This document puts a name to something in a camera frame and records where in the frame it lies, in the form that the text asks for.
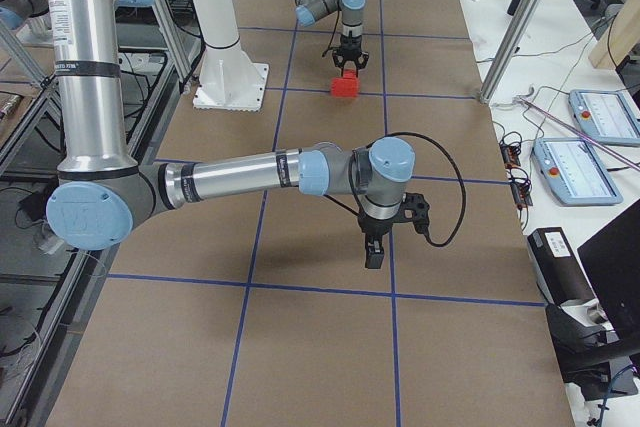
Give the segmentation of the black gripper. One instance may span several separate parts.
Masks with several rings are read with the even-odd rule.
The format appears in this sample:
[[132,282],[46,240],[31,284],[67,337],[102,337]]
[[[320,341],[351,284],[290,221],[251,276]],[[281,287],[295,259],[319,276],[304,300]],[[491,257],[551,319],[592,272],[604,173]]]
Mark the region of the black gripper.
[[343,72],[345,63],[353,62],[356,67],[356,76],[359,76],[360,71],[366,68],[369,61],[369,53],[362,51],[361,44],[361,36],[341,34],[339,46],[331,52],[334,66]]
[[363,208],[360,208],[357,221],[361,232],[365,236],[365,268],[380,269],[385,257],[382,245],[383,237],[392,230],[394,224],[406,222],[405,213],[400,209],[391,218],[377,219],[370,216]]

